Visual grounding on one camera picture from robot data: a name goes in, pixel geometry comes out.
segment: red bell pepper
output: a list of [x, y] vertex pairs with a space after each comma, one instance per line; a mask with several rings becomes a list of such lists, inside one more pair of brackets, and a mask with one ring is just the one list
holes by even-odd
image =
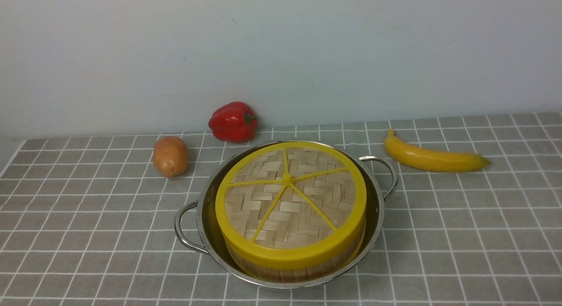
[[209, 128], [218, 140], [245, 142], [256, 132], [257, 116], [247, 104], [232, 102], [213, 113]]

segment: pot handle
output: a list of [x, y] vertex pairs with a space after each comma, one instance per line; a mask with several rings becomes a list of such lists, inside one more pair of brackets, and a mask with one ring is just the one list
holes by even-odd
[[180, 208], [180, 210], [177, 211], [174, 220], [174, 230], [176, 232], [176, 237], [179, 240], [179, 242], [181, 242], [181, 244], [183, 244], [185, 247], [190, 248], [193, 251], [209, 254], [209, 251], [207, 251], [207, 249], [204, 246], [194, 244], [193, 242], [188, 240], [188, 238], [181, 231], [181, 218], [183, 217], [183, 214], [185, 214], [185, 212], [187, 212], [191, 208], [195, 208], [195, 207], [197, 207], [197, 202], [191, 202], [183, 206], [182, 208]]
[[379, 157], [375, 157], [375, 156], [364, 156], [364, 157], [359, 158], [359, 160], [361, 160], [363, 162], [364, 161], [380, 162], [381, 164], [386, 166], [388, 168], [388, 170], [390, 170], [390, 175], [392, 177], [392, 185], [391, 185], [391, 188], [389, 190], [387, 190], [387, 192], [383, 196], [383, 199], [386, 201], [388, 196], [390, 196], [390, 194], [392, 194], [392, 192], [394, 192], [394, 190], [396, 189], [396, 185], [398, 185], [398, 174], [396, 173], [396, 170], [394, 170], [394, 167], [391, 164], [389, 164], [387, 160], [384, 160], [383, 158], [379, 158]]

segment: white wall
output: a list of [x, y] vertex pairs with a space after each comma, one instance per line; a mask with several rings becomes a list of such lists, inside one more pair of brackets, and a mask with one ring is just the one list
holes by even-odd
[[4, 168], [12, 160], [14, 152], [20, 147], [22, 142], [9, 138], [0, 138], [0, 176], [4, 173]]
[[561, 109], [561, 4], [0, 0], [0, 136]]

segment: stainless steel pot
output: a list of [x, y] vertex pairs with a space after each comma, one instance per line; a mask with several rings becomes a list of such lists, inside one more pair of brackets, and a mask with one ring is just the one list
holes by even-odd
[[[180, 208], [177, 211], [174, 221], [174, 229], [177, 236], [177, 239], [191, 250], [196, 252], [201, 252], [204, 254], [209, 254], [211, 257], [217, 261], [225, 270], [233, 274], [234, 276], [245, 280], [246, 282], [256, 284], [259, 286], [264, 286], [267, 288], [279, 288], [279, 289], [288, 289], [288, 288], [307, 288], [310, 286], [316, 286], [319, 284], [324, 284], [329, 280], [332, 280], [336, 276], [339, 276], [349, 269], [353, 268], [366, 254], [368, 254], [369, 250], [375, 244], [377, 240], [383, 224], [383, 218], [385, 216], [385, 200], [387, 197], [394, 192], [396, 188], [396, 184], [398, 183], [398, 175], [396, 174], [394, 168], [383, 158], [378, 158], [375, 156], [364, 156], [361, 158], [354, 158], [349, 154], [341, 151], [345, 156], [353, 160], [353, 162], [357, 165], [361, 173], [363, 174], [363, 179], [367, 185], [367, 221], [365, 226], [365, 236], [363, 242], [361, 243], [359, 254], [357, 257], [349, 262], [343, 268], [328, 274], [326, 276], [316, 278], [313, 280], [305, 281], [305, 282], [295, 282], [295, 283], [278, 283], [278, 282], [269, 282], [264, 281], [258, 278], [254, 278], [242, 272], [237, 264], [231, 258], [229, 254], [226, 244], [224, 242], [223, 234], [219, 228], [219, 224], [216, 220], [215, 216], [215, 196], [217, 193], [217, 189], [219, 188], [220, 182], [223, 180], [225, 174], [230, 170], [230, 168], [239, 162], [242, 158], [269, 146], [271, 144], [278, 144], [280, 142], [287, 142], [287, 141], [302, 141], [302, 140], [284, 140], [284, 141], [276, 141], [270, 142], [267, 144], [262, 144], [260, 146], [255, 146], [254, 148], [250, 148], [249, 150], [234, 156], [231, 160], [225, 162], [208, 180], [207, 185], [204, 186], [203, 192], [201, 193], [201, 197], [197, 202], [189, 203], [183, 208]], [[374, 161], [380, 162], [381, 164], [385, 165], [391, 173], [392, 176], [392, 184], [390, 189], [383, 195], [381, 192], [381, 188], [377, 180], [374, 178], [372, 172], [367, 169], [363, 162], [366, 161]], [[197, 230], [199, 232], [199, 237], [201, 238], [202, 245], [195, 244], [191, 240], [188, 240], [186, 236], [181, 231], [181, 218], [185, 212], [188, 210], [197, 207]]]

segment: yellow steamer lid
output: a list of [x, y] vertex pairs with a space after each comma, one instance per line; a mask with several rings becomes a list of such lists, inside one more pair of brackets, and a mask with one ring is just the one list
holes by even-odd
[[281, 142], [229, 170], [217, 192], [216, 217], [232, 256], [244, 261], [241, 268], [299, 270], [357, 252], [366, 194], [361, 172], [343, 153]]

